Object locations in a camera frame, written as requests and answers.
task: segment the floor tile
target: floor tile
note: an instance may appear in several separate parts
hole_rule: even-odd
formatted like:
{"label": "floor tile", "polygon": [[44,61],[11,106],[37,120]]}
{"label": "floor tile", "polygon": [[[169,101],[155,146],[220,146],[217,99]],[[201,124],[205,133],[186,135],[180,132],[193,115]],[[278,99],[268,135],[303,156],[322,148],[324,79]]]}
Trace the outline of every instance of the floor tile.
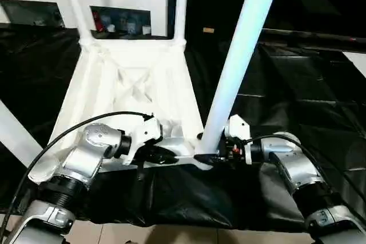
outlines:
{"label": "floor tile", "polygon": [[217,244],[216,229],[158,225],[140,228],[127,224],[104,225],[100,244]]}
{"label": "floor tile", "polygon": [[311,244],[313,242],[310,235],[305,233],[218,230],[218,244]]}
{"label": "floor tile", "polygon": [[76,221],[71,231],[66,235],[66,240],[71,244],[98,244],[103,225],[89,221]]}

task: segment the black cloth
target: black cloth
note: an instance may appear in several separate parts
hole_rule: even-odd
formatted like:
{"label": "black cloth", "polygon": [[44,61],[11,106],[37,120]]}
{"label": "black cloth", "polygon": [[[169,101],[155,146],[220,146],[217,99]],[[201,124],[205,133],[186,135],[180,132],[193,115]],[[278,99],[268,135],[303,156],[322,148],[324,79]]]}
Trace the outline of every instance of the black cloth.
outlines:
{"label": "black cloth", "polygon": [[[1,100],[45,144],[79,55],[74,30],[0,30]],[[229,47],[210,36],[193,39],[186,60],[205,122]],[[322,159],[332,157],[365,190],[366,79],[342,53],[258,45],[232,114],[250,125],[252,136],[290,131],[327,172],[329,183],[358,213],[365,205]],[[1,149],[0,206],[4,211],[25,168]],[[98,174],[80,219],[139,226],[186,224],[251,230],[303,231],[303,218],[272,165],[194,166]],[[34,185],[29,183],[30,190]],[[32,192],[24,193],[27,198]]]}

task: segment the white panel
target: white panel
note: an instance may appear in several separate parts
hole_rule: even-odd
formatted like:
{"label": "white panel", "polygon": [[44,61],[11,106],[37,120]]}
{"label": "white panel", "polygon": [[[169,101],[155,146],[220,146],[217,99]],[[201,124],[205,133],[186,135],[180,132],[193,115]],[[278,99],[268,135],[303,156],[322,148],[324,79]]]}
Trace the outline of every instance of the white panel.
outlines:
{"label": "white panel", "polygon": [[0,23],[10,23],[10,21],[1,5],[0,5]]}
{"label": "white panel", "polygon": [[356,68],[366,77],[366,54],[344,53]]}

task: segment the black fabric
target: black fabric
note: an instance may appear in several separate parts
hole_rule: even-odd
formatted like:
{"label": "black fabric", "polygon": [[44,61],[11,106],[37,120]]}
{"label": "black fabric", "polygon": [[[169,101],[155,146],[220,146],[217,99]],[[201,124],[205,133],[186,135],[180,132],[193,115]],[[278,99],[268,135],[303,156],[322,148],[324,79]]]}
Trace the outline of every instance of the black fabric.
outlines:
{"label": "black fabric", "polygon": [[[74,30],[0,30],[1,100],[41,143],[47,142],[79,55]],[[229,41],[210,36],[186,48],[186,60],[205,122]],[[324,161],[328,154],[364,191],[366,79],[342,53],[258,46],[235,101],[252,135],[286,130],[315,155],[329,182],[358,213],[365,205]],[[35,131],[41,127],[44,131]],[[4,211],[24,167],[5,149],[0,171]],[[98,174],[80,219],[95,223],[187,224],[251,230],[302,231],[303,218],[272,165],[194,166]]]}

